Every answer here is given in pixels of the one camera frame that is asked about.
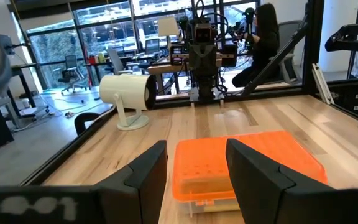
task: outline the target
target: long black hair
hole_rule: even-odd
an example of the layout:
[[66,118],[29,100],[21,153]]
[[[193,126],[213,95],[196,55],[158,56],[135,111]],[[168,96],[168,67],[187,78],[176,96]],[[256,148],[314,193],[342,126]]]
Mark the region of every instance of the long black hair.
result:
[[259,6],[255,11],[258,17],[257,35],[263,37],[270,32],[278,35],[278,22],[274,6],[270,3]]

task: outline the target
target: woman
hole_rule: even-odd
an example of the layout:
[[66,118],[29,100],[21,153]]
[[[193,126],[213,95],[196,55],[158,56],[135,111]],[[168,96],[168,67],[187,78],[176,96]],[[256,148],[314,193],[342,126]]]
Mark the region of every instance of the woman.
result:
[[[235,87],[246,86],[253,80],[270,62],[270,58],[277,54],[280,45],[276,10],[272,4],[264,4],[257,8],[254,25],[257,28],[257,35],[252,35],[254,38],[252,52],[254,61],[249,68],[244,69],[233,78],[232,83]],[[247,34],[239,36],[239,39],[241,38],[246,39]],[[280,69],[277,67],[273,75],[279,72]]]

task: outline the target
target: orange box lid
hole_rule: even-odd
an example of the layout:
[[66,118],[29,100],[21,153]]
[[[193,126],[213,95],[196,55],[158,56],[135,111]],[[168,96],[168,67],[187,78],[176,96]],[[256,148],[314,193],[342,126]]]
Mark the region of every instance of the orange box lid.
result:
[[177,144],[173,198],[180,202],[235,198],[226,163],[226,141],[237,139],[299,173],[328,184],[324,167],[286,131],[192,139]]

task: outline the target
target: orange plastic box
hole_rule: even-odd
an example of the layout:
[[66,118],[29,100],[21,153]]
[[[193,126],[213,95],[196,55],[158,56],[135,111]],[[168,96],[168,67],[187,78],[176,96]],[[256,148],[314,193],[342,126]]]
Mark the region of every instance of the orange plastic box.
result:
[[237,139],[324,184],[324,167],[286,131],[180,141],[173,164],[173,198],[193,213],[238,210],[226,164],[226,141]]

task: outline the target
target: white wall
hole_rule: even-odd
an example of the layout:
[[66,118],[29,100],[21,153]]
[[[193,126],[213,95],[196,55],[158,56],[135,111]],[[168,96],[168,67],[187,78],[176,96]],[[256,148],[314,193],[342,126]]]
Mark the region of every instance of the white wall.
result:
[[[17,37],[17,31],[15,28],[15,24],[12,20],[11,14],[6,6],[6,0],[0,0],[0,34],[9,35],[12,39],[13,44],[19,43],[19,38]],[[25,60],[25,56],[23,50],[18,47],[15,49],[16,54]],[[23,62],[15,55],[10,55],[9,59],[11,61],[11,65],[20,65]],[[37,90],[36,85],[34,83],[34,79],[32,78],[28,69],[23,69],[23,73],[25,79],[27,80],[27,84],[31,91]],[[12,77],[11,82],[9,83],[9,88],[12,91],[13,96],[19,96],[24,93],[24,89],[22,83],[20,82],[19,77]]]
[[325,0],[319,58],[320,67],[324,72],[347,71],[351,52],[327,52],[324,45],[343,25],[356,22],[357,8],[356,0]]
[[[305,4],[307,0],[261,0],[262,4],[271,3],[274,5],[277,13],[278,23],[302,20],[305,15]],[[305,38],[303,38],[295,47],[294,64],[300,65],[303,61],[302,52],[305,46]]]

